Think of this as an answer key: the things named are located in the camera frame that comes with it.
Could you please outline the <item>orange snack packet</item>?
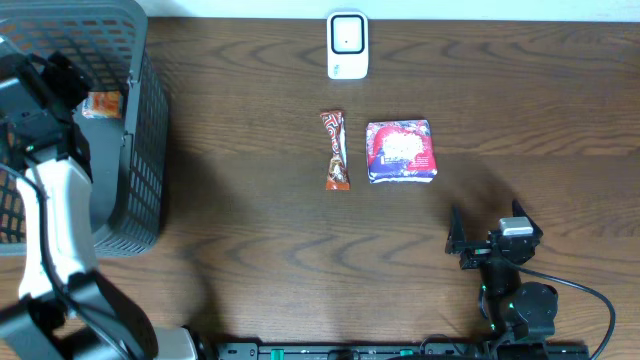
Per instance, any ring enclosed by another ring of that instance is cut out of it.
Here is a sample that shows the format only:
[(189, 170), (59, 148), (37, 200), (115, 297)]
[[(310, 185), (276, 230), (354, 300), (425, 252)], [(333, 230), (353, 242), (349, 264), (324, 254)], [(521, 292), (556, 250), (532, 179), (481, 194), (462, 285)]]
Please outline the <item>orange snack packet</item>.
[(90, 92), (82, 104), (82, 115), (91, 119), (121, 119), (123, 96), (119, 91)]

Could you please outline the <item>purple pink tissue pack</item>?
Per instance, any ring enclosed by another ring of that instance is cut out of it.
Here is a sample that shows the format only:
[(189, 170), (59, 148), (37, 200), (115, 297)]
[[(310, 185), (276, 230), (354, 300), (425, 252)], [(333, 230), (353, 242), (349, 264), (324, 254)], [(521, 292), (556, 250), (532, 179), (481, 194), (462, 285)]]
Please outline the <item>purple pink tissue pack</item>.
[(438, 168), (427, 119), (371, 122), (365, 139), (371, 184), (430, 183), (436, 177)]

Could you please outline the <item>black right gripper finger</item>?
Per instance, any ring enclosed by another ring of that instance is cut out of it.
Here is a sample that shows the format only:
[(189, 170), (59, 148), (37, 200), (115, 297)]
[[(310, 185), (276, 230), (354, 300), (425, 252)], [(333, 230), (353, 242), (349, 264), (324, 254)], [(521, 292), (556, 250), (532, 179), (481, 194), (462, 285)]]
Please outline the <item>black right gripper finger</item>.
[(525, 217), (530, 219), (529, 215), (526, 213), (522, 205), (517, 199), (514, 199), (511, 203), (512, 206), (512, 216), (513, 217)]
[(450, 227), (445, 246), (447, 254), (459, 254), (467, 245), (462, 218), (457, 207), (453, 206), (450, 216)]

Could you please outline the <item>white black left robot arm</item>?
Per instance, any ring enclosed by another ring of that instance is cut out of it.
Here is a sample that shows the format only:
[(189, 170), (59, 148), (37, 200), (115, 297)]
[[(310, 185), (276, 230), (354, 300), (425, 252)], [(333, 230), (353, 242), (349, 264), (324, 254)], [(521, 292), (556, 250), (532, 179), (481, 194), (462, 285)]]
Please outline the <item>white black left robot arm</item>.
[(21, 359), (201, 359), (187, 328), (153, 327), (98, 270), (90, 150), (73, 118), (91, 86), (63, 54), (25, 54), (1, 39), (1, 167), (16, 181), (27, 235), (1, 338)]

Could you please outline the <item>brown red chocolate bar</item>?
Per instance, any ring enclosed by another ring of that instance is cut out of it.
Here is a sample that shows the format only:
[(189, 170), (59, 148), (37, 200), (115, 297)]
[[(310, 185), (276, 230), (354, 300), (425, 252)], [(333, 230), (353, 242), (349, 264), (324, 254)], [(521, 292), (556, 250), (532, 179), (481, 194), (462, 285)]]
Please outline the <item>brown red chocolate bar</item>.
[(330, 137), (332, 150), (325, 188), (333, 191), (349, 191), (344, 114), (341, 110), (334, 110), (324, 112), (320, 117)]

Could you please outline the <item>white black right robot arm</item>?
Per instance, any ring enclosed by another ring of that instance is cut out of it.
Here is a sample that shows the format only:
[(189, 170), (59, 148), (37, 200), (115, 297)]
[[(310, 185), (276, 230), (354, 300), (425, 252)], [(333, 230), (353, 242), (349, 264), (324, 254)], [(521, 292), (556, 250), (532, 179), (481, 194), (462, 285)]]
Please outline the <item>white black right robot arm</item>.
[(445, 252), (460, 257), (461, 269), (480, 272), (479, 307), (492, 331), (484, 348), (493, 358), (508, 346), (542, 345), (555, 333), (557, 291), (540, 282), (522, 281), (519, 270), (535, 255), (542, 236), (518, 201), (512, 202), (512, 215), (500, 219), (484, 241), (469, 240), (459, 210), (451, 211)]

